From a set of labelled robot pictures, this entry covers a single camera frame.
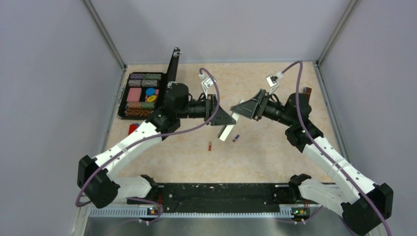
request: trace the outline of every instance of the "white wall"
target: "white wall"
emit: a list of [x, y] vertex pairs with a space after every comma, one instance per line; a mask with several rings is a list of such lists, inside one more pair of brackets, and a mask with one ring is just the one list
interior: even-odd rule
[[417, 230], [416, 10], [362, 1], [323, 65], [352, 162], [394, 190], [394, 235]]
[[120, 77], [82, 1], [0, 1], [0, 235], [68, 235]]
[[350, 0], [92, 0], [127, 64], [320, 56]]

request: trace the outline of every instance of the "table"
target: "table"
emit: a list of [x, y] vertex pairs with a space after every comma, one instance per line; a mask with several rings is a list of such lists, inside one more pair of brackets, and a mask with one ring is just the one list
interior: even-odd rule
[[[230, 113], [230, 107], [240, 99], [252, 98], [260, 88], [269, 90], [265, 77], [287, 67], [289, 62], [260, 63], [204, 63], [179, 64], [177, 82], [189, 87], [197, 98], [200, 93], [198, 69], [204, 67], [217, 79], [220, 105]], [[167, 64], [129, 65], [124, 81], [131, 72], [166, 72]], [[298, 66], [285, 73], [275, 92], [285, 103], [295, 92]], [[336, 148], [334, 132], [329, 121], [325, 101], [312, 62], [304, 63], [300, 87], [312, 88], [311, 121], [323, 131]], [[215, 93], [214, 87], [209, 93]], [[108, 137], [111, 148], [127, 136], [135, 120], [114, 118]], [[179, 130], [192, 128], [202, 119], [183, 119]], [[291, 146], [284, 134], [286, 126], [263, 118], [256, 122], [240, 117], [225, 142], [217, 138], [221, 126], [204, 126], [194, 132], [171, 136], [132, 161], [119, 177], [146, 174], [156, 182], [288, 182], [295, 174], [306, 173], [322, 182], [332, 180], [309, 158]], [[232, 139], [239, 134], [239, 139]]]

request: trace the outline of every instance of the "gray floor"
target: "gray floor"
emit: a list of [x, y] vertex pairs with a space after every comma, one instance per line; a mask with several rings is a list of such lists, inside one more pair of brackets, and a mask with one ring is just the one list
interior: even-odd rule
[[278, 223], [271, 218], [165, 218], [150, 226], [135, 221], [115, 228], [125, 220], [90, 218], [85, 236], [349, 236], [339, 217], [326, 209], [306, 225]]

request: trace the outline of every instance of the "white connector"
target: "white connector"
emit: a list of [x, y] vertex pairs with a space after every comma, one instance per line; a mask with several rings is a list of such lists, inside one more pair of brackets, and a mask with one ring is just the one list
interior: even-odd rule
[[279, 87], [279, 80], [284, 77], [284, 74], [281, 71], [278, 71], [275, 75], [268, 75], [267, 82], [271, 89], [269, 90], [269, 94], [273, 94], [275, 90]]
[[205, 76], [204, 74], [199, 74], [198, 77], [200, 77], [200, 79], [202, 80], [202, 82], [201, 82], [201, 90], [203, 91], [203, 93], [206, 96], [206, 98], [208, 98], [207, 90], [211, 86], [213, 86], [213, 80], [211, 80], [210, 77]]

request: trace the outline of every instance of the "blue disc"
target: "blue disc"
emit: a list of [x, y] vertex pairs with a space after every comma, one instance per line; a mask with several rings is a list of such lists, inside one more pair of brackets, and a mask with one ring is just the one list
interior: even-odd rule
[[148, 96], [152, 96], [155, 94], [155, 89], [154, 88], [149, 88], [146, 90], [146, 95]]

